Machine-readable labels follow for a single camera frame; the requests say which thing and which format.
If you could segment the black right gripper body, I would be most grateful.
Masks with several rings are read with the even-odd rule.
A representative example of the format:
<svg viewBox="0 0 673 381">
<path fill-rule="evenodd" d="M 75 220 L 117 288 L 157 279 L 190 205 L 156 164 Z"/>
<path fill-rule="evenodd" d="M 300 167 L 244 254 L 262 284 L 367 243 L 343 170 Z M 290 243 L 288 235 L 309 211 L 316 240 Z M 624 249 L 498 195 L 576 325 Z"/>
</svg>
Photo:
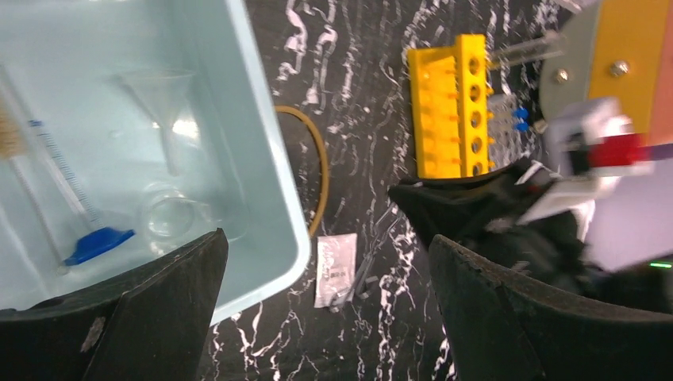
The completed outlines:
<svg viewBox="0 0 673 381">
<path fill-rule="evenodd" d="M 551 193 L 557 177 L 541 163 L 521 159 L 472 178 L 403 179 L 388 195 L 425 248 L 441 235 L 572 294 L 641 310 L 671 310 L 671 271 L 649 264 L 607 271 L 590 260 L 584 206 L 519 221 Z"/>
</svg>

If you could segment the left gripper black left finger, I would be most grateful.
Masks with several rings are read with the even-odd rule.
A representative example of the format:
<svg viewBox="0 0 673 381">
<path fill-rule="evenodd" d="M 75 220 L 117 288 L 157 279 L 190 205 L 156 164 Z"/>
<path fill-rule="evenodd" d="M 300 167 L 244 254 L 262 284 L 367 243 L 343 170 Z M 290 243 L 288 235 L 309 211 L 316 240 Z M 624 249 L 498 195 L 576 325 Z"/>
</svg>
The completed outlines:
<svg viewBox="0 0 673 381">
<path fill-rule="evenodd" d="M 3 310 L 2 379 L 197 379 L 228 249 L 217 229 L 95 285 Z"/>
</svg>

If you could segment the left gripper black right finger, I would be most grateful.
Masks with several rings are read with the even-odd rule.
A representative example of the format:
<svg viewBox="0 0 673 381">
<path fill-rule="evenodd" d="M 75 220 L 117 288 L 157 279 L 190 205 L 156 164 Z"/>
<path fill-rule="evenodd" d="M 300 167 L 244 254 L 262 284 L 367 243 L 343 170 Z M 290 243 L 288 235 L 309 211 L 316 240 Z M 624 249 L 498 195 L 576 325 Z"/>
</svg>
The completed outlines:
<svg viewBox="0 0 673 381">
<path fill-rule="evenodd" d="M 432 285 L 461 380 L 669 380 L 672 317 L 572 294 L 437 235 Z"/>
</svg>

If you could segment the blue round cap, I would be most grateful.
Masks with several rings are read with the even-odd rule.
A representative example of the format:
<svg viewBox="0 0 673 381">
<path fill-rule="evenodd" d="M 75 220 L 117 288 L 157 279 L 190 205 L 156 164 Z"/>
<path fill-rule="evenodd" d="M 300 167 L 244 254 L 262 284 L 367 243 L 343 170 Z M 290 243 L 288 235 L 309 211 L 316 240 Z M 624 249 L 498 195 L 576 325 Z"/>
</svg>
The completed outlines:
<svg viewBox="0 0 673 381">
<path fill-rule="evenodd" d="M 83 222 L 87 231 L 75 242 L 73 253 L 63 261 L 63 264 L 68 267 L 83 264 L 119 247 L 134 237 L 136 232 L 132 229 L 116 229 L 103 223 L 100 214 L 91 204 L 76 174 L 44 123 L 31 119 L 28 121 L 28 128 L 35 136 L 40 154 L 45 160 L 57 189 L 71 210 Z"/>
</svg>

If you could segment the clear glass beaker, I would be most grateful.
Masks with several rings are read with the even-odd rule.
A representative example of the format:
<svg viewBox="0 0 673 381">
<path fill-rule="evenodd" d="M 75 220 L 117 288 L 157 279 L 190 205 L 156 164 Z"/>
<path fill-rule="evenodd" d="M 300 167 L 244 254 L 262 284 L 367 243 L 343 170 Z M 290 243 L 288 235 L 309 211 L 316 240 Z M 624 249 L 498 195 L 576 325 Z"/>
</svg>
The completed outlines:
<svg viewBox="0 0 673 381">
<path fill-rule="evenodd" d="M 138 224 L 149 241 L 168 244 L 196 237 L 212 220 L 207 204 L 168 183 L 155 183 L 145 189 Z"/>
</svg>

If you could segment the white packet with clips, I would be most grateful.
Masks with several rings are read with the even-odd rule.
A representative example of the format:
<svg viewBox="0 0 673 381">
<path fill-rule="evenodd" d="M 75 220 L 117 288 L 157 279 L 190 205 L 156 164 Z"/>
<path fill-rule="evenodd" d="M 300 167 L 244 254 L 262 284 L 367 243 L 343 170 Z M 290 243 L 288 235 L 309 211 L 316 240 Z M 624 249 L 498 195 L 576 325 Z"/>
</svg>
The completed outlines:
<svg viewBox="0 0 673 381">
<path fill-rule="evenodd" d="M 352 300 L 356 249 L 356 233 L 318 237 L 315 308 L 338 311 Z"/>
</svg>

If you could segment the teal plastic bin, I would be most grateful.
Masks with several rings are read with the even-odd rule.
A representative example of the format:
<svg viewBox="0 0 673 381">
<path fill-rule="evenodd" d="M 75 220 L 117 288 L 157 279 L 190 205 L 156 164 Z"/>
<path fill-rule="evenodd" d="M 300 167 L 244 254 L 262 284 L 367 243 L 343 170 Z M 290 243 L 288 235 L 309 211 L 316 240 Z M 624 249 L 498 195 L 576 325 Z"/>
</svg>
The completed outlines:
<svg viewBox="0 0 673 381">
<path fill-rule="evenodd" d="M 179 175 L 159 126 L 121 73 L 194 73 L 174 124 Z M 136 235 L 63 264 L 87 233 L 57 189 L 28 121 L 44 123 L 103 223 Z M 207 231 L 149 241 L 145 189 L 168 183 L 210 208 Z M 287 289 L 310 238 L 242 1 L 4 1 L 1 4 L 1 307 L 25 310 L 144 265 L 221 229 L 229 259 L 212 321 Z"/>
</svg>

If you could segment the clear plastic funnel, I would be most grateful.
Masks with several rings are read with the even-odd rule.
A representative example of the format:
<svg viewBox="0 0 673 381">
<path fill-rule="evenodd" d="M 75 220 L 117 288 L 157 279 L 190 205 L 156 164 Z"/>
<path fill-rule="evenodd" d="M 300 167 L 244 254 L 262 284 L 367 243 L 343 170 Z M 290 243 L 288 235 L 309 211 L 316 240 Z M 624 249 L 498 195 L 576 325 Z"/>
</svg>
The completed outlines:
<svg viewBox="0 0 673 381">
<path fill-rule="evenodd" d="M 185 108 L 194 73 L 184 69 L 145 69 L 120 74 L 140 108 L 159 126 L 167 172 L 179 175 L 174 124 Z"/>
</svg>

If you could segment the large clear glass test tube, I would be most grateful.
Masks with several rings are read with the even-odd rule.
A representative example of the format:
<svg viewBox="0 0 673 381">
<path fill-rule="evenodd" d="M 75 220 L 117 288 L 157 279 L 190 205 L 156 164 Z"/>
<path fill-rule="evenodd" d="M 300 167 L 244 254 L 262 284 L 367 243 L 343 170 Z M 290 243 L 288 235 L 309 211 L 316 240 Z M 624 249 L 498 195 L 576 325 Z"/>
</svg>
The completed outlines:
<svg viewBox="0 0 673 381">
<path fill-rule="evenodd" d="M 561 56 L 565 53 L 566 41 L 562 33 L 549 31 L 542 37 L 489 52 L 488 66 L 496 70 Z"/>
</svg>

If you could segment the clear acrylic tube rack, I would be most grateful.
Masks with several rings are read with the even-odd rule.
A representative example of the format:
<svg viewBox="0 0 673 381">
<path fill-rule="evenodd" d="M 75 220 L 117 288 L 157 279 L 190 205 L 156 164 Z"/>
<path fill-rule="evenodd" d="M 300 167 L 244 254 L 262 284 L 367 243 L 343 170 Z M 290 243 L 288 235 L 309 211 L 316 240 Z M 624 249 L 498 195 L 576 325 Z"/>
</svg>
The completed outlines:
<svg viewBox="0 0 673 381">
<path fill-rule="evenodd" d="M 489 158 L 495 168 L 511 164 L 523 153 L 522 132 L 517 128 L 523 122 L 517 115 L 519 109 L 514 94 L 496 94 L 488 98 L 487 110 L 493 115 L 487 123 L 489 138 L 493 141 L 489 145 Z"/>
</svg>

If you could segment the metal crucible tongs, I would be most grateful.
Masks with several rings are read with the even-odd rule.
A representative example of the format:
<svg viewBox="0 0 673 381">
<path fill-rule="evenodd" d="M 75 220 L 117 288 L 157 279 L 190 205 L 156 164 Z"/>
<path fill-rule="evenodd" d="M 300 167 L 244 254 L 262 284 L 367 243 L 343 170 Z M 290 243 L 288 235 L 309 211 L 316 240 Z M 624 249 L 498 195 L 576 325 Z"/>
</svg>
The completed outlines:
<svg viewBox="0 0 673 381">
<path fill-rule="evenodd" d="M 371 221 L 368 225 L 363 226 L 365 253 L 356 270 L 352 285 L 339 290 L 330 299 L 328 309 L 331 313 L 339 313 L 354 298 L 365 300 L 371 296 L 371 287 L 379 279 L 376 275 L 371 275 L 371 269 L 376 253 L 383 242 L 383 236 L 390 232 L 398 220 L 394 216 L 395 208 L 395 205 L 390 204 L 376 221 Z"/>
</svg>

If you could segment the yellow test tube rack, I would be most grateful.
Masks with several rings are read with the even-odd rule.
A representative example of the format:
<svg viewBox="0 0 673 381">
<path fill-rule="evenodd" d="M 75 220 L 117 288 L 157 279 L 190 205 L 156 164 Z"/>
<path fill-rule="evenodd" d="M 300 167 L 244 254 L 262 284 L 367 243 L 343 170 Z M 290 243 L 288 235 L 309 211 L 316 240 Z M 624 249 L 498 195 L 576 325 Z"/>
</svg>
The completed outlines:
<svg viewBox="0 0 673 381">
<path fill-rule="evenodd" d="M 489 60 L 482 34 L 460 34 L 454 44 L 407 52 L 417 175 L 460 179 L 488 173 L 493 117 L 487 100 Z"/>
</svg>

